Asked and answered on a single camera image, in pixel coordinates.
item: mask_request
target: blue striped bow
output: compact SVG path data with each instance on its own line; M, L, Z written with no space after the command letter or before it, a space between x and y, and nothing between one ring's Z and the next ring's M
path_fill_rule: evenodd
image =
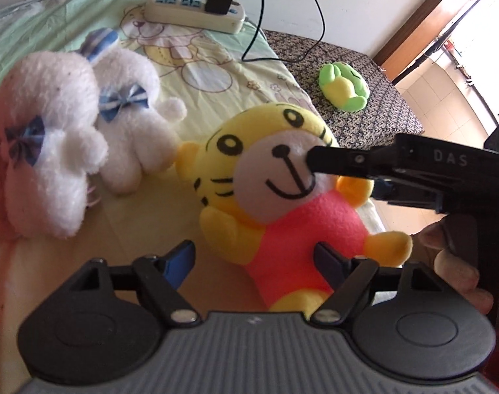
M103 119L110 123L122 108L130 105L149 107L148 94L138 83L125 86L119 91L113 89L103 90L100 94L98 107Z
M16 166L18 162L25 160L30 166L34 166L44 143L44 121L37 115L26 126L6 128L5 136L9 143L9 155L14 161L14 165Z
M101 52L118 41L118 33L112 28L100 28L89 34L77 53L93 62Z

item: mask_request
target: green plush toy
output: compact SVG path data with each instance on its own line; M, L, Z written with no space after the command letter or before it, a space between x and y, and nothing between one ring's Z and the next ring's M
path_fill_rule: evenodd
M319 87L333 106L346 112L364 109L370 97L362 75L345 62L324 65L319 72Z

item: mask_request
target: tiled floor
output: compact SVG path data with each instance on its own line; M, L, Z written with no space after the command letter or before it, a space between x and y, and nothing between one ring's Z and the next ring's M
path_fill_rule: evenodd
M481 148L488 134L454 81L438 64L428 60L397 85L424 127L427 137ZM407 234L438 221L432 210L390 206L375 202L387 230Z

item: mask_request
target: black and white patterned cloth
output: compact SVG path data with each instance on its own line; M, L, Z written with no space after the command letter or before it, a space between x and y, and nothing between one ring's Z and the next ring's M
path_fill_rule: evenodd
M264 31L270 47L279 57L297 59L314 40L297 35ZM370 99L365 109L355 113L337 110L319 88L319 70L325 63L347 62L361 73L370 88ZM367 149L388 145L397 133L422 134L423 126L403 96L386 78L377 64L368 56L320 43L302 62L285 63L299 85L308 93L312 103L332 129L339 145Z

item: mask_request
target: pink plush body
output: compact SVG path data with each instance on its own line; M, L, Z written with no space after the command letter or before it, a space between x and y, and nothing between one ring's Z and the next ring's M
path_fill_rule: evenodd
M326 242L343 256L363 254L368 230L341 193L331 190L266 227L246 270L267 307L300 289L331 293L315 268L314 247Z

